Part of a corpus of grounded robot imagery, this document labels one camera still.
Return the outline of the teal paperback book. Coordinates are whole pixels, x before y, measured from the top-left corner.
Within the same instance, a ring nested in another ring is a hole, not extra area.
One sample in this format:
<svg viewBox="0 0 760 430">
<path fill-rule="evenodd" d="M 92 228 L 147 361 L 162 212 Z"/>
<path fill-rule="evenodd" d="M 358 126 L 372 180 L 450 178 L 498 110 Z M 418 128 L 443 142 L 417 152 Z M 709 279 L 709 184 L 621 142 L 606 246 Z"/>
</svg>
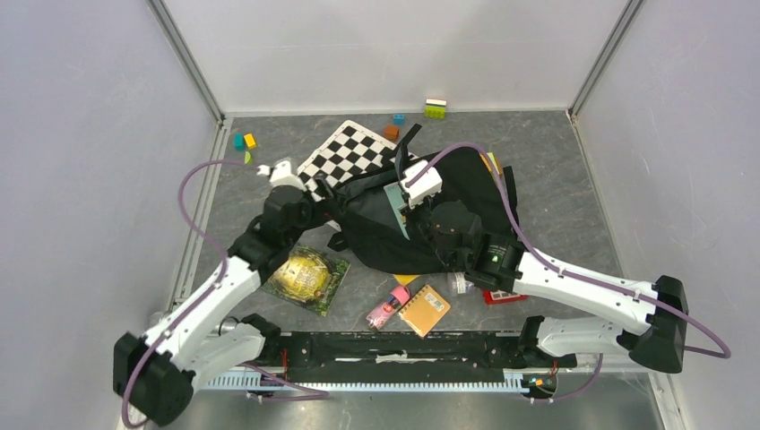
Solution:
<svg viewBox="0 0 760 430">
<path fill-rule="evenodd" d="M 399 231 L 406 240 L 409 240 L 409 233 L 406 229 L 406 219 L 402 211 L 406 208 L 406 201 L 402 195 L 402 188 L 398 182 L 384 186 L 386 198 L 390 204 L 392 215 L 394 215 Z"/>
</svg>

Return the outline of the yellow notebook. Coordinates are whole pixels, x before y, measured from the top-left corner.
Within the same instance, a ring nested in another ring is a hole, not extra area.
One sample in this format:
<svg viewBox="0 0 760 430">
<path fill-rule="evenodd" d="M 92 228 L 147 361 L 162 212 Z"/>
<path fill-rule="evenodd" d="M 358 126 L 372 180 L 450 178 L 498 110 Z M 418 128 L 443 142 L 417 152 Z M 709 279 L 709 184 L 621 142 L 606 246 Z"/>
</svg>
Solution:
<svg viewBox="0 0 760 430">
<path fill-rule="evenodd" d="M 419 275 L 401 275 L 401 274 L 394 274 L 393 277 L 397 281 L 399 285 L 402 286 L 408 286 L 411 282 L 416 280 Z"/>
</svg>

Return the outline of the black backpack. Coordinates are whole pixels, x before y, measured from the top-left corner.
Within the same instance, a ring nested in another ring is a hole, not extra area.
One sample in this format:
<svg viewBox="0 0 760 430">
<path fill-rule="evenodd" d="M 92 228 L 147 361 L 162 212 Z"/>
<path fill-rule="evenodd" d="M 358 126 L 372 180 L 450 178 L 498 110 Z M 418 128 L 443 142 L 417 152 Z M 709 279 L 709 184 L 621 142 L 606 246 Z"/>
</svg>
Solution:
<svg viewBox="0 0 760 430">
<path fill-rule="evenodd" d="M 395 274 L 465 272 L 476 278 L 515 277 L 524 246 L 514 232 L 514 175 L 474 149 L 460 148 L 434 166 L 440 192 L 415 207 L 395 201 L 403 171 L 416 164 L 414 125 L 391 164 L 336 185 L 331 214 L 347 247 L 367 267 Z"/>
</svg>

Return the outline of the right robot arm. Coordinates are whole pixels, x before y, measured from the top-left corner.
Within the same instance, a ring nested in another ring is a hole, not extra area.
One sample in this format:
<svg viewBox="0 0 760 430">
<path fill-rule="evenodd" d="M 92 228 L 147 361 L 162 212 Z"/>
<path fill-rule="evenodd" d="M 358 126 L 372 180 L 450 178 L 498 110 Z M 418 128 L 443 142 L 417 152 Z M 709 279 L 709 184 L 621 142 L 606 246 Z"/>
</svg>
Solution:
<svg viewBox="0 0 760 430">
<path fill-rule="evenodd" d="M 410 212 L 407 229 L 411 238 L 430 243 L 448 271 L 477 288 L 541 297 L 586 313 L 565 320 L 528 318 L 517 342 L 524 363 L 612 354 L 627 355 L 653 371 L 682 371 L 688 306 L 679 279 L 621 279 L 529 251 L 514 233 L 484 229 L 480 216 L 461 202 L 444 202 L 433 210 L 418 207 Z"/>
</svg>

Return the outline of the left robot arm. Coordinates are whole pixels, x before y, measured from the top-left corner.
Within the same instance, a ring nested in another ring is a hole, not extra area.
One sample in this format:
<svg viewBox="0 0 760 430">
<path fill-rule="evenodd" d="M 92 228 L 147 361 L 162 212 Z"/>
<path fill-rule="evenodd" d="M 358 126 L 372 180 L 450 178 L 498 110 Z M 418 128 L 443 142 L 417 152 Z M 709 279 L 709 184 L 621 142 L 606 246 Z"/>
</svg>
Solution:
<svg viewBox="0 0 760 430">
<path fill-rule="evenodd" d="M 280 357 L 281 340 L 248 323 L 207 338 L 288 260 L 305 231 L 325 223 L 321 207 L 297 176 L 271 184 L 263 213 L 222 253 L 210 278 L 165 320 L 140 336 L 127 332 L 115 343 L 113 390 L 122 399 L 125 427 L 142 427 L 131 420 L 131 409 L 165 426 L 219 374 L 252 359 L 266 366 Z"/>
</svg>

